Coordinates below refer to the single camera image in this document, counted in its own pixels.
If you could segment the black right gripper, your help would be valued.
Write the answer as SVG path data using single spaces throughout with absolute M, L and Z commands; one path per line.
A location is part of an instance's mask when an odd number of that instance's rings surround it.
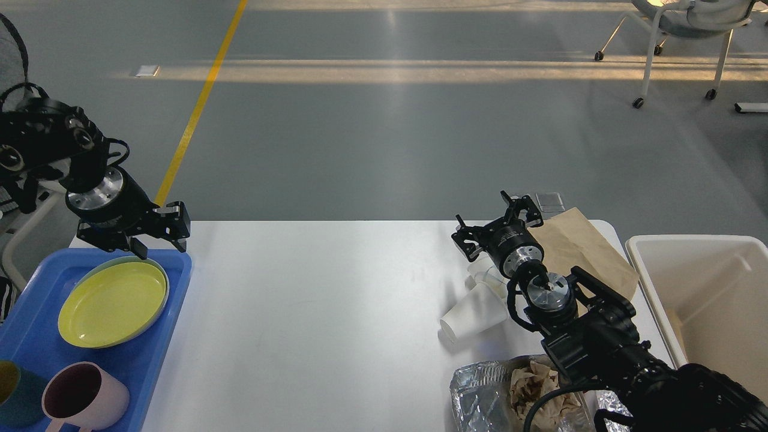
M 475 262 L 486 252 L 504 277 L 516 277 L 519 271 L 540 272 L 545 267 L 545 252 L 528 230 L 543 226 L 540 208 L 527 194 L 512 196 L 501 191 L 501 197 L 507 209 L 502 218 L 491 223 L 469 225 L 456 214 L 453 243 L 468 262 Z

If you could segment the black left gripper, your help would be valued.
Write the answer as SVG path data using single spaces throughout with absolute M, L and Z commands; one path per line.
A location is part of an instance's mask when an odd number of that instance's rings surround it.
M 153 211 L 153 236 L 187 252 L 190 216 L 181 200 L 157 208 L 126 170 L 108 166 L 95 188 L 82 193 L 68 192 L 65 204 L 79 217 L 76 238 L 106 252 L 132 252 L 146 260 L 148 248 L 135 238 Z

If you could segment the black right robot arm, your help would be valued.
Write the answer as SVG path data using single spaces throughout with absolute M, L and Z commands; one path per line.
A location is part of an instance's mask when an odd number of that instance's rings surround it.
M 468 225 L 457 216 L 451 238 L 469 262 L 486 252 L 507 280 L 505 293 L 490 290 L 492 306 L 529 332 L 567 386 L 538 397 L 522 424 L 529 431 L 536 413 L 565 394 L 609 390 L 630 415 L 597 410 L 598 431 L 606 422 L 632 431 L 765 431 L 766 405 L 727 375 L 699 364 L 673 369 L 650 352 L 633 318 L 631 302 L 580 267 L 562 275 L 549 272 L 545 250 L 530 229 L 543 216 L 529 195 L 501 193 L 501 218 Z

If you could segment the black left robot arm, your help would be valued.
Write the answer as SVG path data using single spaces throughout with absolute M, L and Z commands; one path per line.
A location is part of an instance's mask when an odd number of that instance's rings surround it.
M 40 181 L 56 181 L 65 189 L 67 208 L 79 217 L 77 237 L 106 252 L 126 251 L 145 259 L 148 248 L 139 239 L 162 239 L 184 253 L 190 237 L 190 216 L 183 202 L 162 207 L 129 175 L 122 154 L 84 110 L 49 98 L 40 86 L 25 83 L 37 96 L 3 110 L 1 180 L 24 214 L 37 205 Z

